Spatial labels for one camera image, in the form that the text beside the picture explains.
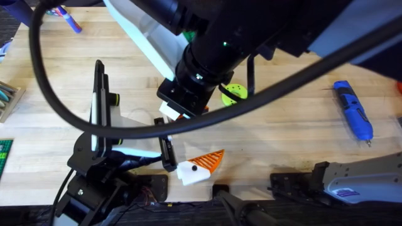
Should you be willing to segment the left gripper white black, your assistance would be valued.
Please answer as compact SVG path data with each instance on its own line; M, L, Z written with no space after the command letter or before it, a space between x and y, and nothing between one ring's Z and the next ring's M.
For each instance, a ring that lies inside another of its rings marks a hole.
M143 127L145 124L123 117L120 107L111 107L112 127ZM183 186L207 180L219 167L225 150L221 149L177 164L171 136L149 139L122 139L113 141L112 151L125 156L160 158L164 169L172 172L177 169L178 179Z

